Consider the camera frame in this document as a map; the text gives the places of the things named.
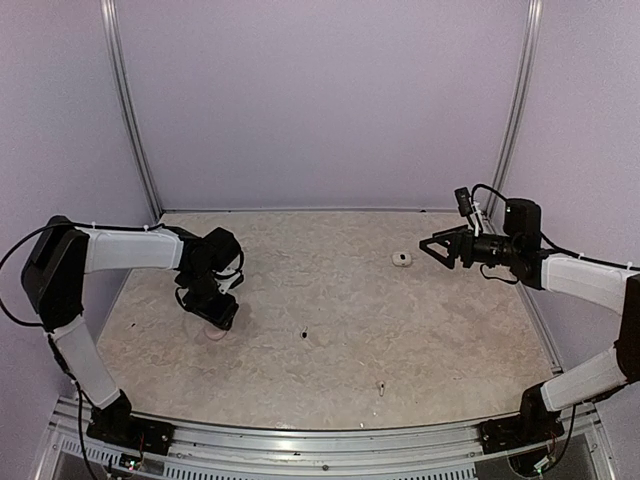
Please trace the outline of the pink round case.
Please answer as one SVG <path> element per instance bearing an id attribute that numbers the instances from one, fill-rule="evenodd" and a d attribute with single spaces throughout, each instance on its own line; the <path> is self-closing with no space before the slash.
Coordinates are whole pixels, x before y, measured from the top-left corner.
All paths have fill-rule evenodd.
<path id="1" fill-rule="evenodd" d="M 208 340 L 216 342 L 223 339 L 227 335 L 227 331 L 212 325 L 205 325 L 203 327 L 203 334 Z"/>

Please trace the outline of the white earbud charging case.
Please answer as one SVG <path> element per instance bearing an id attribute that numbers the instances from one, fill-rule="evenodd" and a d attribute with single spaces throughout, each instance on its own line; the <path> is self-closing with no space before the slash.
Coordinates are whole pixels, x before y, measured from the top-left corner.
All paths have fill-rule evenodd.
<path id="1" fill-rule="evenodd" d="M 408 267 L 412 264 L 412 257 L 408 252 L 395 252 L 392 255 L 392 263 L 397 267 Z"/>

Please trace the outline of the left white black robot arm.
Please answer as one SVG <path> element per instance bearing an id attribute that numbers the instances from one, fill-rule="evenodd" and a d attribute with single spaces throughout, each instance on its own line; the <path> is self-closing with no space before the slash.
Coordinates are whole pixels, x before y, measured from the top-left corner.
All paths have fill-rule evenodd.
<path id="1" fill-rule="evenodd" d="M 84 319 L 87 275 L 111 270 L 169 270 L 178 305 L 220 331 L 231 328 L 239 305 L 232 289 L 243 280 L 245 255 L 234 234 L 218 227 L 198 236 L 181 227 L 115 227 L 52 217 L 35 234 L 21 284 L 62 369 L 90 404 L 103 411 L 102 430 L 121 445 L 140 434 L 137 418 L 103 360 Z"/>

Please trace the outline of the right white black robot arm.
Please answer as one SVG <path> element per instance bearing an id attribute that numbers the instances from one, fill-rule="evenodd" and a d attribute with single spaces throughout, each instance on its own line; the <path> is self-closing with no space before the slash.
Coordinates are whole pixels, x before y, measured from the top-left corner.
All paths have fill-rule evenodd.
<path id="1" fill-rule="evenodd" d="M 436 232 L 421 251 L 452 269 L 503 266 L 526 287 L 566 294 L 607 308 L 621 318 L 613 346 L 578 366 L 531 387 L 522 395 L 511 426 L 523 444 L 546 432 L 558 412 L 639 380 L 639 270 L 589 259 L 551 245 L 544 248 L 541 208 L 531 200 L 505 202 L 502 234 L 486 233 L 477 221 Z"/>

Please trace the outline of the front aluminium rail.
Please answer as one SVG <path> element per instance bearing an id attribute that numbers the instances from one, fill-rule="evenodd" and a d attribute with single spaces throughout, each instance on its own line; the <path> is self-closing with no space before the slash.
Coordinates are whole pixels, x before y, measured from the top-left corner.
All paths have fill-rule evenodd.
<path id="1" fill-rule="evenodd" d="M 172 419 L 166 455 L 78 438 L 77 402 L 60 398 L 40 447 L 34 479 L 515 479 L 517 451 L 486 454 L 477 420 L 343 431 L 276 430 Z"/>

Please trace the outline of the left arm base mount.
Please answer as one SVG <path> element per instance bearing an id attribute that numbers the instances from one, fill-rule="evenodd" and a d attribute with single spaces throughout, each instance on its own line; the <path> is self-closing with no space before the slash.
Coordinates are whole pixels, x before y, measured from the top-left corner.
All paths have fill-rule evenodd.
<path id="1" fill-rule="evenodd" d="M 119 447 L 167 456 L 175 432 L 171 423 L 132 414 L 132 405 L 123 390 L 108 406 L 91 408 L 87 428 L 90 438 Z"/>

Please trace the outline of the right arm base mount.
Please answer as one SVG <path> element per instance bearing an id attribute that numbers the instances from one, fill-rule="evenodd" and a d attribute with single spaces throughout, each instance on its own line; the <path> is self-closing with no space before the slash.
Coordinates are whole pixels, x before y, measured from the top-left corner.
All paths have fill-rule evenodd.
<path id="1" fill-rule="evenodd" d="M 516 414 L 478 425 L 484 454 L 517 449 L 564 435 L 560 412 L 546 409 L 541 387 L 542 383 L 523 392 Z"/>

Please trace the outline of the right aluminium post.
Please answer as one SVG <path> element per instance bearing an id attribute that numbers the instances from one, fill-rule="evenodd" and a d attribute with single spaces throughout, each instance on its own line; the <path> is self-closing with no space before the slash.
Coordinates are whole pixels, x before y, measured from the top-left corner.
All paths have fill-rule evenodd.
<path id="1" fill-rule="evenodd" d="M 534 71 L 542 15 L 543 1 L 530 0 L 527 4 L 527 16 L 514 93 L 507 117 L 505 133 L 499 150 L 498 163 L 491 181 L 491 187 L 499 193 L 502 192 L 506 185 L 519 129 L 526 108 L 530 81 Z"/>

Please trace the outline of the aluminium post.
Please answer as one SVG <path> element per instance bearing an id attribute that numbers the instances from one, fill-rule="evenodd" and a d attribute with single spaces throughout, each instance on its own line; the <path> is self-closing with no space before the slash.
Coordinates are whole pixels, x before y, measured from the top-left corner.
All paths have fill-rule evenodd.
<path id="1" fill-rule="evenodd" d="M 163 215 L 164 209 L 143 145 L 131 88 L 128 82 L 124 49 L 119 31 L 117 2 L 114 0 L 101 0 L 100 10 L 109 61 L 115 82 L 116 95 L 120 104 L 121 116 L 133 155 L 133 161 L 142 185 L 147 206 L 153 218 L 158 220 Z"/>
<path id="2" fill-rule="evenodd" d="M 519 129 L 526 108 L 530 81 L 534 71 L 542 15 L 543 1 L 530 0 L 527 4 L 527 16 L 514 93 L 507 117 L 505 133 L 499 150 L 498 163 L 491 181 L 491 187 L 499 193 L 502 192 L 506 185 Z"/>

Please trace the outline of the left aluminium post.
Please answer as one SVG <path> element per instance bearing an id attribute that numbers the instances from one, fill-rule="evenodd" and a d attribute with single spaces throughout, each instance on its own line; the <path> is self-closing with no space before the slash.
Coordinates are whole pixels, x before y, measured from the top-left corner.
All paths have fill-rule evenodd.
<path id="1" fill-rule="evenodd" d="M 163 215 L 164 209 L 143 145 L 131 88 L 128 82 L 124 49 L 119 31 L 117 2 L 114 0 L 101 0 L 100 10 L 109 61 L 115 82 L 116 95 L 120 104 L 121 116 L 133 155 L 133 161 L 142 185 L 147 206 L 153 218 L 158 220 Z"/>

